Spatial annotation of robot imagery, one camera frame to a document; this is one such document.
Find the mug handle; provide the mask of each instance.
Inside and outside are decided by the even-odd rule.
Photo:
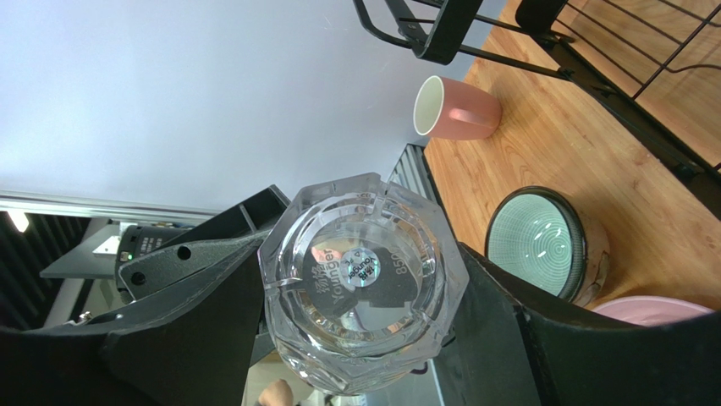
[[[489,118],[475,114],[474,112],[469,112],[468,110],[463,110],[462,108],[452,108],[449,112],[449,117],[452,120],[462,121],[464,123],[481,125],[488,128],[493,127],[492,120]]]

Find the black wire rack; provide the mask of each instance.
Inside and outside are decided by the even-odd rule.
[[[460,52],[575,83],[612,113],[716,218],[721,219],[721,174],[718,172],[721,163],[713,167],[706,162],[636,102],[639,95],[664,71],[677,74],[690,69],[721,70],[720,66],[712,63],[696,63],[681,68],[672,68],[670,66],[704,28],[718,28],[720,26],[713,19],[721,12],[721,3],[708,15],[701,16],[669,0],[656,0],[698,22],[696,28],[684,40],[680,40],[676,36],[669,34],[663,27],[656,26],[631,10],[614,3],[614,0],[589,0],[606,3],[637,23],[655,31],[663,38],[672,41],[676,48],[662,61],[644,51],[620,33],[615,32],[595,16],[587,13],[583,8],[569,3],[568,0],[522,0],[515,14],[518,25],[504,23],[476,14],[482,0],[411,0],[415,3],[438,8],[438,16],[435,19],[417,19],[408,7],[406,0],[385,0],[398,26],[400,38],[379,30],[372,23],[364,0],[353,1],[360,23],[368,32],[376,38],[397,47],[409,48],[419,59],[448,64]],[[600,30],[607,32],[615,40],[638,52],[655,67],[654,72],[646,78],[632,74],[620,61],[614,59],[609,52],[594,45],[592,41],[588,41],[588,38],[576,30],[572,24],[559,19],[559,15],[564,8],[570,8],[579,15],[584,16],[584,18],[599,27]],[[559,64],[560,68],[550,69],[464,45],[465,35],[474,21],[481,21],[482,23],[530,36],[538,46]],[[552,30],[552,26],[556,22],[567,29],[572,36]],[[426,33],[423,25],[430,26],[429,33]],[[612,65],[634,80],[639,85],[634,94],[626,94],[617,84],[602,74],[597,67],[576,51],[572,46],[576,39],[585,41]]]

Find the black rim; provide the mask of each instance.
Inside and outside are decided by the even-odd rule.
[[[569,271],[568,279],[564,287],[561,289],[559,298],[567,301],[573,301],[575,296],[581,290],[581,285],[586,276],[586,261],[587,261],[587,247],[586,247],[586,232],[583,229],[581,218],[575,211],[573,206],[558,192],[542,186],[526,186],[506,196],[501,202],[496,211],[491,216],[491,221],[488,223],[488,230],[486,231],[486,243],[484,246],[486,257],[488,257],[488,243],[491,237],[491,230],[493,229],[493,223],[496,221],[496,216],[501,209],[508,204],[509,201],[515,199],[520,195],[536,195],[545,198],[546,200],[553,203],[553,205],[559,210],[561,216],[563,216],[566,224],[568,225],[569,235],[571,243],[573,244],[573,250],[571,253],[571,266]]]

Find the pink mug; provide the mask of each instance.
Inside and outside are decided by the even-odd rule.
[[[501,112],[498,99],[485,91],[458,80],[431,76],[418,91],[413,125],[420,135],[479,140],[498,128]]]

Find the round sticker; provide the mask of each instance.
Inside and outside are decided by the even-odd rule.
[[[343,254],[340,266],[345,270],[345,280],[348,284],[358,288],[371,285],[381,273],[378,255],[363,247],[353,248]]]

